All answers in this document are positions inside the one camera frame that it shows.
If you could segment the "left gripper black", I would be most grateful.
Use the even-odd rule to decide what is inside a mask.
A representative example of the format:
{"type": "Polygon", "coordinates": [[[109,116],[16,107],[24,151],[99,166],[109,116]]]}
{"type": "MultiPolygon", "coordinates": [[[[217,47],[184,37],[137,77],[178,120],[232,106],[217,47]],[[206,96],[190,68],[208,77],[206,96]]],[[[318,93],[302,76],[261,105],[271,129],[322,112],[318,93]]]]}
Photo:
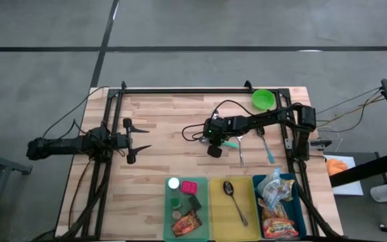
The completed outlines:
{"type": "Polygon", "coordinates": [[[137,155],[141,150],[149,148],[151,145],[146,145],[146,146],[137,147],[133,149],[131,129],[132,129],[132,132],[137,132],[137,133],[148,133],[150,131],[141,130],[133,127],[132,120],[130,118],[123,119],[123,127],[126,129],[125,134],[121,134],[120,132],[117,132],[114,135],[114,139],[115,139],[114,150],[116,152],[119,152],[122,156],[126,157],[128,164],[134,164],[136,162],[135,155],[137,155]],[[123,155],[120,149],[126,149],[128,153],[123,155]]]}

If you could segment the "black metal spoon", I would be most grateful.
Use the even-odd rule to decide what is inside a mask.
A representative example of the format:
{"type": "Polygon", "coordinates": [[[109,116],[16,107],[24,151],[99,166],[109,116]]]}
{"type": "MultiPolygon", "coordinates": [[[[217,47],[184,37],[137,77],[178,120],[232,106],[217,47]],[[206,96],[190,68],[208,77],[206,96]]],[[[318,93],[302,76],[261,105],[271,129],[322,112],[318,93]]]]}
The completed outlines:
{"type": "Polygon", "coordinates": [[[249,225],[247,219],[245,218],[244,214],[242,213],[241,209],[239,208],[237,201],[234,198],[234,187],[229,181],[224,181],[223,183],[223,190],[224,193],[232,198],[232,201],[234,202],[234,205],[236,206],[237,212],[240,216],[241,222],[244,227],[247,227],[249,225]]]}

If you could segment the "pink paint case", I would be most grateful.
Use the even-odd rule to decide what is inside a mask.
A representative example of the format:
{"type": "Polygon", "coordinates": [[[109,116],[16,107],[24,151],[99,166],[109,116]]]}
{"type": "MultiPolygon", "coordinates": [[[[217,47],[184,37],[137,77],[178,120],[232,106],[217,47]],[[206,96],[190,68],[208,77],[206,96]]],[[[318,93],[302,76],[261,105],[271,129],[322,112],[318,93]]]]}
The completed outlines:
{"type": "Polygon", "coordinates": [[[198,184],[194,181],[182,181],[180,191],[184,194],[196,195],[198,191],[198,184]]]}

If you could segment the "small black box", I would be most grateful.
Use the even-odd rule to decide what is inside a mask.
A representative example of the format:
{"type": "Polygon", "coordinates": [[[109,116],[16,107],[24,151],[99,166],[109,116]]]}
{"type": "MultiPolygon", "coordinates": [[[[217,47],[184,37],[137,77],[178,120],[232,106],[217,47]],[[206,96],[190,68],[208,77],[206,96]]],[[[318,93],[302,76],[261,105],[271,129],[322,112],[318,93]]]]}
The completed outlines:
{"type": "Polygon", "coordinates": [[[197,210],[202,208],[200,201],[197,199],[197,197],[195,195],[190,196],[188,201],[191,205],[192,210],[197,211],[197,210]]]}

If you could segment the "blue white snack packet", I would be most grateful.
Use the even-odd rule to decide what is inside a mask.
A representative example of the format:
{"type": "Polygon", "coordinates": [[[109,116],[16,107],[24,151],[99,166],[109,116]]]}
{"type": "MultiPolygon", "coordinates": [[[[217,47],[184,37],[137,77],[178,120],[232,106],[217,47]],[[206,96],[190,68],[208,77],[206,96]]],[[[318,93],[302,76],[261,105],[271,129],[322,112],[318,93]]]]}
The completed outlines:
{"type": "Polygon", "coordinates": [[[263,198],[270,209],[280,201],[282,195],[282,179],[280,169],[275,168],[270,174],[266,175],[256,186],[255,191],[263,198]]]}

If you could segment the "silver yellow snack packet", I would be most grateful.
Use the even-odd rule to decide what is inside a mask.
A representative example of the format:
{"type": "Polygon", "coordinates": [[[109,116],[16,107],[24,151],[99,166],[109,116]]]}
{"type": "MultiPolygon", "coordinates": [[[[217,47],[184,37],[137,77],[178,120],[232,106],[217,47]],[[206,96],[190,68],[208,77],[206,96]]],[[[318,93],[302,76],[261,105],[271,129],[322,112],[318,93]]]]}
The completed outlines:
{"type": "Polygon", "coordinates": [[[290,202],[293,200],[292,189],[294,187],[294,179],[282,179],[280,181],[279,196],[281,200],[290,202]]]}

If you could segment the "small red orange packet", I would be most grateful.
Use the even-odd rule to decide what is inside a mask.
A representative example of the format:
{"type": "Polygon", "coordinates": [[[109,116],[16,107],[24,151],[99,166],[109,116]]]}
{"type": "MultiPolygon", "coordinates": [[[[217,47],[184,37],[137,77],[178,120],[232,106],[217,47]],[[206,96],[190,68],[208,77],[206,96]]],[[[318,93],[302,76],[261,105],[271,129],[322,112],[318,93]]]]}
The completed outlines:
{"type": "Polygon", "coordinates": [[[176,237],[186,235],[202,226],[202,221],[195,210],[190,210],[185,216],[182,216],[172,227],[173,234],[176,237]]]}

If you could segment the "maroon yellow snack packet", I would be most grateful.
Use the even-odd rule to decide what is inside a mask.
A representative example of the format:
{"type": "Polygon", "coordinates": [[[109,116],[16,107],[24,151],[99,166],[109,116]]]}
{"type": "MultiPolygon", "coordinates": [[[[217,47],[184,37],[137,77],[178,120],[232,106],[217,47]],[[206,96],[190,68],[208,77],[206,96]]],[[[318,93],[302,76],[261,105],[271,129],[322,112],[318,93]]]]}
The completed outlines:
{"type": "Polygon", "coordinates": [[[261,218],[263,220],[268,218],[288,218],[288,214],[280,202],[273,208],[270,208],[262,198],[259,198],[258,205],[261,207],[261,218]]]}

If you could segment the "orange red noodle packet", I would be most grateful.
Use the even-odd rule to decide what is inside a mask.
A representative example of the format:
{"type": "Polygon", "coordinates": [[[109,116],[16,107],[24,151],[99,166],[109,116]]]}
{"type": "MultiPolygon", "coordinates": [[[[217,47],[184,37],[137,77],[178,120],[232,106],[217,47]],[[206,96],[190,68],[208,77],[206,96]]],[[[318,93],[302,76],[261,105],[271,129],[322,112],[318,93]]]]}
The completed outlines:
{"type": "Polygon", "coordinates": [[[262,229],[266,239],[292,238],[298,236],[294,222],[286,218],[267,218],[262,229]]]}

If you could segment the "green translucent tray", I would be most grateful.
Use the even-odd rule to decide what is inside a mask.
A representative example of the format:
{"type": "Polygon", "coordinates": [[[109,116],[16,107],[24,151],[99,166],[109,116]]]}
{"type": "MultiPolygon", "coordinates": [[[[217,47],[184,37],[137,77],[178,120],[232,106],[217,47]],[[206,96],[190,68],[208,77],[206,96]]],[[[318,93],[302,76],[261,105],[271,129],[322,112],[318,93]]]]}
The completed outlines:
{"type": "Polygon", "coordinates": [[[200,201],[202,208],[197,210],[196,213],[202,221],[202,226],[196,230],[176,237],[173,234],[171,227],[179,220],[172,217],[173,210],[170,205],[170,199],[177,197],[181,200],[182,207],[178,209],[181,213],[181,217],[185,216],[190,210],[191,205],[188,201],[192,195],[184,194],[180,191],[180,186],[177,190],[172,190],[168,187],[167,182],[170,177],[165,180],[165,211],[164,211],[164,225],[163,225],[163,240],[165,242],[207,242],[210,236],[209,230],[209,214],[208,214],[208,180],[205,177],[177,177],[180,181],[191,181],[198,184],[198,191],[196,193],[197,199],[200,201]]]}

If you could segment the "yellow translucent tray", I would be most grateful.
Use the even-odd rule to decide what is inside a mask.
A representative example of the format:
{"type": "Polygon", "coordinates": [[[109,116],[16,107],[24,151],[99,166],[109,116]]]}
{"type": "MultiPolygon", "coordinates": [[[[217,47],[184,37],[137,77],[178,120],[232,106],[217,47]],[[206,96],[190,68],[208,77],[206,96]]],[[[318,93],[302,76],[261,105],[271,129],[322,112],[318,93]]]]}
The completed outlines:
{"type": "Polygon", "coordinates": [[[213,237],[216,242],[247,242],[261,239],[257,205],[251,177],[221,177],[210,180],[213,237]],[[234,187],[234,198],[249,225],[244,227],[223,183],[234,187]]]}

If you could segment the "orange object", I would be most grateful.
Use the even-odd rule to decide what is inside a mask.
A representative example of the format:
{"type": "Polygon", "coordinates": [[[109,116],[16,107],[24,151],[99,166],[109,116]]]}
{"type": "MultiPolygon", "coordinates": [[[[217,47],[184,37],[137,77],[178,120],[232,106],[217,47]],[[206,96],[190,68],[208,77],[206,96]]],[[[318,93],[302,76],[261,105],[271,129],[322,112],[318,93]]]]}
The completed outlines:
{"type": "Polygon", "coordinates": [[[325,163],[329,176],[341,173],[348,169],[347,164],[338,159],[327,159],[325,163]]]}

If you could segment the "black diagonal stand beam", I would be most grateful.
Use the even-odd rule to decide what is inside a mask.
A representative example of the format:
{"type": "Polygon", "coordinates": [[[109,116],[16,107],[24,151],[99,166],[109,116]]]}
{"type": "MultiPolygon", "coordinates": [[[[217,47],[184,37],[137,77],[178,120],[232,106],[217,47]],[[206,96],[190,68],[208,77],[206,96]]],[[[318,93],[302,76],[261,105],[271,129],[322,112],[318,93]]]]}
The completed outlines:
{"type": "Polygon", "coordinates": [[[329,177],[332,187],[350,184],[387,172],[387,155],[329,177]]]}

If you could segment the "teal-handled silver spoon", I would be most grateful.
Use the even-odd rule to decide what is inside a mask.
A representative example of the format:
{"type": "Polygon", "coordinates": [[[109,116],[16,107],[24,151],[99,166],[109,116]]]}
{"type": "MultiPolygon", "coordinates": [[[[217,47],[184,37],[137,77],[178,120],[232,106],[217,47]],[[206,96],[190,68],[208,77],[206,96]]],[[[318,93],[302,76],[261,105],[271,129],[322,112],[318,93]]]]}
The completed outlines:
{"type": "Polygon", "coordinates": [[[203,136],[203,137],[199,138],[199,141],[202,144],[210,145],[210,146],[215,146],[215,147],[221,147],[223,145],[225,147],[234,148],[234,149],[238,149],[239,148],[239,144],[238,143],[230,142],[230,141],[225,140],[225,139],[222,139],[219,144],[214,144],[208,137],[204,137],[203,136]]]}

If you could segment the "black aluminium table frame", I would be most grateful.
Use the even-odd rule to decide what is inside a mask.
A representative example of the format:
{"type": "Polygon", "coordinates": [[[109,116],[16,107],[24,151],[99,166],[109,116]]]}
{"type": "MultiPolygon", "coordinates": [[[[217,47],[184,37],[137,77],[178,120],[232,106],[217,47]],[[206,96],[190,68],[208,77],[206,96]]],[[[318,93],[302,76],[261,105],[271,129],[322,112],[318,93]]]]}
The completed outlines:
{"type": "MultiPolygon", "coordinates": [[[[310,106],[305,87],[274,87],[275,109],[294,103],[310,106]]],[[[220,158],[202,144],[204,122],[214,111],[223,117],[258,114],[253,90],[228,88],[93,88],[81,127],[89,130],[104,121],[110,132],[124,134],[123,119],[148,133],[133,132],[134,148],[150,145],[128,164],[113,152],[108,163],[76,155],[71,165],[56,226],[57,241],[161,241],[168,177],[208,180],[209,238],[213,237],[210,180],[221,177],[267,175],[274,167],[296,176],[295,184],[307,226],[307,241],[335,241],[342,228],[323,158],[309,150],[307,161],[291,157],[294,133],[282,124],[265,127],[265,140],[275,159],[269,162],[262,139],[250,130],[243,135],[245,166],[239,151],[223,149],[220,158]]]]}

